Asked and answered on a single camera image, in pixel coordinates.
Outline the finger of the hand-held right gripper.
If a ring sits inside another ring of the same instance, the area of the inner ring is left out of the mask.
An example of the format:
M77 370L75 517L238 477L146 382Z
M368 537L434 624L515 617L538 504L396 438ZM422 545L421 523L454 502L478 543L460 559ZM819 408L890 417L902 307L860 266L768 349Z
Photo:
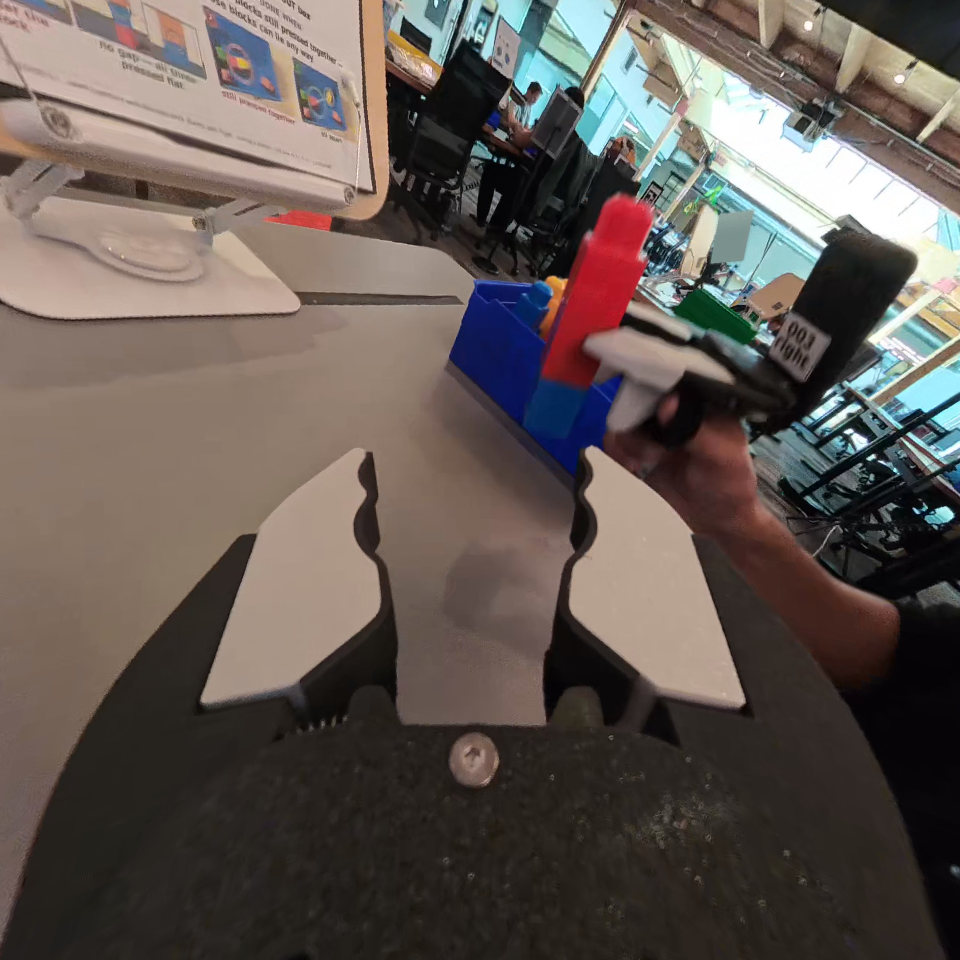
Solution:
M606 415L610 434L626 434L654 421L664 399L677 393L685 378L723 389L737 383L729 370L701 350L631 328L588 336L582 353L598 363L598 382L621 378Z
M631 301L628 304L621 327L672 344L688 344L697 336L692 325L646 301Z

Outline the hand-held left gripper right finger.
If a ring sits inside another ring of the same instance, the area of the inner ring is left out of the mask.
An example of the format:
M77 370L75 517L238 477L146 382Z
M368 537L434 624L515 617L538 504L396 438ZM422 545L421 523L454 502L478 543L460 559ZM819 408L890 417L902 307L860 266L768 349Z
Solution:
M543 662L547 717L593 690L616 725L641 703L726 713L747 706L689 526L598 447L580 452L553 631Z

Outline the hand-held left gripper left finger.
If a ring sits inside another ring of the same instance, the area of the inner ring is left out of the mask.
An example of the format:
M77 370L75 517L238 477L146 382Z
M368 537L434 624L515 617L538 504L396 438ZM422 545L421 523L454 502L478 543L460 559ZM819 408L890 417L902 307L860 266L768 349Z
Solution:
M354 692L397 696L397 626L378 556L378 480L354 448L261 523L199 705L282 700L303 724L345 716Z

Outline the blue mega block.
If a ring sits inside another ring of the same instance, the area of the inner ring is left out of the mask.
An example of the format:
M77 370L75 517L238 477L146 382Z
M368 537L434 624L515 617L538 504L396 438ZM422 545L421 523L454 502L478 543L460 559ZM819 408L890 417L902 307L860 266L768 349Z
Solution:
M542 280L528 284L519 295L512 313L526 328L538 331L553 300L552 288Z
M523 428L539 439L566 440L581 414L588 393L588 388L539 377L524 409Z

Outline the blue plastic bin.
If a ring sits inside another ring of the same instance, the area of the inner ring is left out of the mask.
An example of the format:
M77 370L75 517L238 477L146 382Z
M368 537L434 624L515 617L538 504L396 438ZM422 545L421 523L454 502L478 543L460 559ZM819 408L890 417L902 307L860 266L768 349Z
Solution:
M575 476L580 451L600 446L606 419L621 382L620 377L591 386L567 438L530 434L522 425L525 409L539 376L544 341L515 314L530 283L476 280L449 354L455 367L504 415L523 441L543 458L557 463L557 471Z

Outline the person's right forearm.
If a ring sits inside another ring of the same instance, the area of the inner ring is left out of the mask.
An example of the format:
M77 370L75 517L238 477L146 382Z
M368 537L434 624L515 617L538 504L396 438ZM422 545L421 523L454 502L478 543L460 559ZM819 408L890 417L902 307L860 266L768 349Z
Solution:
M846 699L878 755L958 765L959 611L829 574L762 507L710 537Z

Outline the person's right hand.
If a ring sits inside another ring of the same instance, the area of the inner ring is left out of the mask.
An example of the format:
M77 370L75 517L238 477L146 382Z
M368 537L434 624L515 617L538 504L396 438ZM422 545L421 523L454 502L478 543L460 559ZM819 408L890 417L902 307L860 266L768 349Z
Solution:
M710 414L684 445L668 449L642 430L606 433L604 450L669 504L698 535L726 542L772 520L741 423Z

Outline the green plastic bin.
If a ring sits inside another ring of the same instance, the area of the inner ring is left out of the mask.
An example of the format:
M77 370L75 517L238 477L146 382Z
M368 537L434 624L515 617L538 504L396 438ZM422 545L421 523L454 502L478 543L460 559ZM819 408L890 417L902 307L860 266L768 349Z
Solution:
M673 312L701 330L722 334L740 345L750 345L757 337L755 322L703 288L688 291Z

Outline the ceiling projector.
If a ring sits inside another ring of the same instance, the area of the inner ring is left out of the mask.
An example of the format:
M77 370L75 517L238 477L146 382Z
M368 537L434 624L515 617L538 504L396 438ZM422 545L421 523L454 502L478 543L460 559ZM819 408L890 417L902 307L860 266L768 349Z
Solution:
M842 103L832 99L811 100L789 112L782 125L782 136L799 149L811 152L829 135L846 114Z

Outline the instruction sheet on white stand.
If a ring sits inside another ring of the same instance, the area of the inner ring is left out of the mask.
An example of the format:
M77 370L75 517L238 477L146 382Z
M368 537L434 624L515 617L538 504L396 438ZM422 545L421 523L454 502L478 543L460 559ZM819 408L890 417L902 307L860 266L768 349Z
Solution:
M2 305L73 322L297 312L236 232L289 210L381 209L385 39L362 3L372 194L2 83L2 153L21 158L2 177Z

